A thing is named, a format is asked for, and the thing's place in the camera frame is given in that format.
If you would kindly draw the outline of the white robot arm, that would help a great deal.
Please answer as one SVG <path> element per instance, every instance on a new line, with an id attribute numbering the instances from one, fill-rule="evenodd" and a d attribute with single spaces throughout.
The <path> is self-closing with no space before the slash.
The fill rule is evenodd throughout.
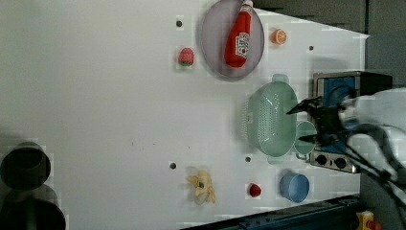
<path id="1" fill-rule="evenodd" d="M 396 88 L 370 96 L 349 98 L 337 105 L 323 106 L 322 96 L 308 98 L 288 111 L 306 112 L 315 122 L 316 134 L 300 137 L 319 147 L 347 142 L 353 135 L 370 136 L 387 163 L 396 172 L 396 187 L 405 189 L 405 166 L 395 158 L 390 137 L 383 127 L 405 130 L 405 89 Z"/>

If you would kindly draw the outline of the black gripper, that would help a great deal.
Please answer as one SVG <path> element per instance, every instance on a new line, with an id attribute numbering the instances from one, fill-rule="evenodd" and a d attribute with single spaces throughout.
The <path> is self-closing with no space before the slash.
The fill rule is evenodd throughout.
<path id="1" fill-rule="evenodd" d="M 308 98 L 295 105 L 288 114 L 306 112 L 312 118 L 316 134 L 301 136 L 300 141 L 312 143 L 320 147 L 332 145 L 345 138 L 344 128 L 337 106 L 320 106 L 322 97 Z"/>

